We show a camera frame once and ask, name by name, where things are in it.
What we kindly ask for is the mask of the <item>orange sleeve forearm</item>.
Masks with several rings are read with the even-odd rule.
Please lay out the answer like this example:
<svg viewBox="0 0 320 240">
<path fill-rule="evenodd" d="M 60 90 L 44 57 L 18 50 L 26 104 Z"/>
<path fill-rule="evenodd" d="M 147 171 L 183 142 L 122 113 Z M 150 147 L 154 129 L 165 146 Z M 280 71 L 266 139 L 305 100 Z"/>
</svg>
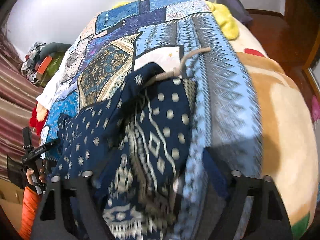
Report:
<svg viewBox="0 0 320 240">
<path fill-rule="evenodd" d="M 29 240 L 36 217 L 36 213 L 41 202 L 41 196 L 37 194 L 33 186 L 27 186 L 24 189 L 21 228 L 19 235 L 24 240 Z"/>
</svg>

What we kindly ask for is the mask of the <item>person left hand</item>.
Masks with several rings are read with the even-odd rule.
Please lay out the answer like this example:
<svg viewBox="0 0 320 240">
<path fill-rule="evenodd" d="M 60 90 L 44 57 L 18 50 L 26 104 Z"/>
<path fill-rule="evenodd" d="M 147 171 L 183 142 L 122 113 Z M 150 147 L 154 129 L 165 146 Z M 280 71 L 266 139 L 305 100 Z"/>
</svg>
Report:
<svg viewBox="0 0 320 240">
<path fill-rule="evenodd" d="M 36 182 L 41 182 L 41 183 L 46 183 L 47 182 L 47 177 L 46 177 L 46 174 L 45 174 L 45 167 L 42 166 L 40 169 L 39 169 L 39 178 L 36 179 L 36 174 L 35 174 L 35 171 L 32 169 L 32 168 L 29 168 L 27 169 L 26 171 L 26 176 L 27 176 L 27 181 L 30 185 L 33 185 L 34 186 L 34 183 Z"/>
</svg>

